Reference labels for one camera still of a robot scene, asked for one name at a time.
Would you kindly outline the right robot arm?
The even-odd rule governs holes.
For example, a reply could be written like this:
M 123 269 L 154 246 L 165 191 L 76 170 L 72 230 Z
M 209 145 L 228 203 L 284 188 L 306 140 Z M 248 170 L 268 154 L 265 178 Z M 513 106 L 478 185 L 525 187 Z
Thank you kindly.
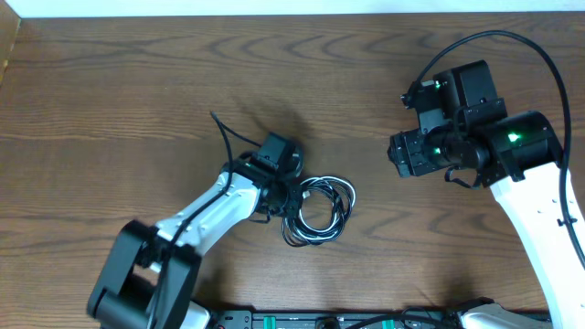
M 472 189 L 486 187 L 510 218 L 545 295 L 552 328 L 584 325 L 584 269 L 575 255 L 561 205 L 584 240 L 584 218 L 571 187 L 559 191 L 561 146 L 538 111 L 509 116 L 488 64 L 448 69 L 412 83 L 401 97 L 418 128 L 389 139 L 388 158 L 402 177 L 439 170 L 453 182 L 471 169 Z

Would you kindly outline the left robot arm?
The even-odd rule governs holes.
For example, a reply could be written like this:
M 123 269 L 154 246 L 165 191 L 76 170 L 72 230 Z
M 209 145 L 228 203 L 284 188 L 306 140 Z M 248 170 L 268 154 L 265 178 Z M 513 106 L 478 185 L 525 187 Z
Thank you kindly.
M 206 253 L 255 213 L 287 218 L 301 192 L 298 147 L 262 146 L 230 158 L 214 184 L 153 226 L 128 222 L 116 237 L 90 294 L 87 313 L 103 328 L 206 328 L 211 312 L 192 292 Z

